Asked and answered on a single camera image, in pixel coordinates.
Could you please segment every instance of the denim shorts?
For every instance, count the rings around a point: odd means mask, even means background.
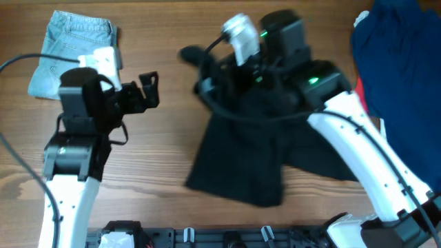
[[[48,24],[41,53],[77,59],[79,55],[92,54],[95,49],[105,46],[116,46],[116,26],[109,20],[56,10]],[[40,58],[28,94],[60,99],[60,76],[78,66],[76,63]]]

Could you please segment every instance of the blue cloth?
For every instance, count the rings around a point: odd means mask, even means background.
[[[415,0],[376,0],[352,36],[369,111],[387,141],[434,191],[441,191],[441,19]]]
[[[116,45],[116,26],[109,20],[56,10],[48,24],[41,53],[77,59],[97,48]],[[41,58],[29,84],[28,94],[60,99],[60,76],[78,64]]]

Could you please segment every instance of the wooden table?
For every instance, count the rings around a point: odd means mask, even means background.
[[[40,51],[52,12],[64,10],[110,19],[121,28],[122,81],[159,72],[161,104],[124,118],[130,141],[114,147],[110,155],[90,227],[103,227],[110,220],[174,228],[318,224],[344,211],[372,211],[361,186],[287,167],[285,201],[267,209],[182,186],[210,113],[192,95],[195,69],[180,62],[176,53],[186,45],[210,44],[223,23],[238,12],[257,24],[268,12],[293,8],[304,17],[314,57],[335,61],[355,82],[352,23],[370,5],[354,0],[4,5],[0,6],[0,61]],[[216,49],[218,54],[231,51],[227,45]],[[27,95],[37,63],[20,61],[1,73],[0,132],[41,172],[43,148],[53,134],[61,104]],[[123,135],[115,131],[112,137]],[[42,213],[43,192],[0,146],[0,247],[36,247]]]

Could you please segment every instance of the red fabric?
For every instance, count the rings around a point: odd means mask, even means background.
[[[369,113],[369,109],[367,108],[367,104],[366,104],[365,89],[363,88],[363,82],[361,81],[360,78],[358,78],[357,80],[357,86],[355,88],[355,92],[360,97],[361,105],[365,109],[366,113]]]

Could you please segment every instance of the jeans waistband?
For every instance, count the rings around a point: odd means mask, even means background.
[[[102,31],[116,34],[109,20],[94,17],[85,17],[79,14],[55,10],[50,23],[62,30]]]

